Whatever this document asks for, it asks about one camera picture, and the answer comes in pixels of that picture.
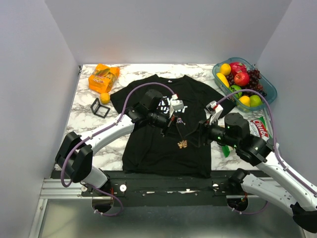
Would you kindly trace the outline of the black printed t-shirt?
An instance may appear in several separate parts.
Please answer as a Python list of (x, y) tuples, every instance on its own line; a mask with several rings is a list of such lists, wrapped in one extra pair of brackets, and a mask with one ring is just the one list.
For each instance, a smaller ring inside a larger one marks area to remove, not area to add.
[[(129, 107), (135, 105), (150, 89), (162, 93), (163, 98), (158, 105), (158, 111), (164, 114), (168, 113), (170, 90), (178, 95), (184, 103), (184, 109), (176, 114), (182, 118), (189, 132), (196, 128), (199, 121), (206, 120), (206, 106), (223, 97), (207, 84), (187, 75), (168, 79), (155, 74), (131, 82), (111, 94), (110, 100), (115, 110), (121, 113), (125, 103)], [(190, 143), (183, 147), (182, 143), (170, 137), (162, 137), (159, 128), (147, 125), (130, 134), (122, 156), (122, 168), (135, 173), (210, 177), (211, 147), (207, 145), (197, 148)]]

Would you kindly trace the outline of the black brooch display box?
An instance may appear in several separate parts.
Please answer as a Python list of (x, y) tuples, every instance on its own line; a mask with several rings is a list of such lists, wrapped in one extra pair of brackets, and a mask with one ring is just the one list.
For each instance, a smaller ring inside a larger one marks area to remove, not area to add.
[(92, 113), (100, 118), (105, 119), (110, 112), (110, 108), (107, 106), (104, 106), (99, 98), (96, 98), (94, 102), (91, 104), (90, 109)]

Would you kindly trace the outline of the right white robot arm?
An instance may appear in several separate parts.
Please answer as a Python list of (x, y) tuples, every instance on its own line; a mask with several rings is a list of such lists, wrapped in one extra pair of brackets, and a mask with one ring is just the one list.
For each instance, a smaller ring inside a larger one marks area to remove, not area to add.
[(242, 191), (256, 195), (290, 214), (302, 229), (317, 231), (317, 187), (283, 160), (273, 139), (250, 133), (249, 122), (239, 113), (229, 113), (221, 127), (215, 120), (200, 121), (185, 139), (200, 147), (213, 141), (235, 149), (243, 161), (257, 167), (274, 179), (279, 187), (267, 183), (243, 169), (237, 169), (228, 180), (233, 194)]

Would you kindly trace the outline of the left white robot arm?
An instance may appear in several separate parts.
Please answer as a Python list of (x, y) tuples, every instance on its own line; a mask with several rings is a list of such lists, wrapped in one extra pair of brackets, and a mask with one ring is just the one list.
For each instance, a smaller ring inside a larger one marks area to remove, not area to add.
[(122, 112), (114, 122), (100, 126), (78, 135), (75, 132), (68, 133), (56, 155), (55, 162), (61, 167), (62, 185), (65, 177), (73, 183), (85, 182), (93, 186), (93, 191), (99, 196), (109, 192), (110, 184), (108, 176), (93, 166), (93, 156), (102, 148), (119, 139), (122, 136), (151, 125), (166, 132), (172, 123), (176, 122), (176, 112), (184, 108), (183, 101), (176, 94), (171, 96), (167, 114), (158, 111), (162, 94), (156, 90), (149, 90), (140, 102), (129, 107), (125, 103)]

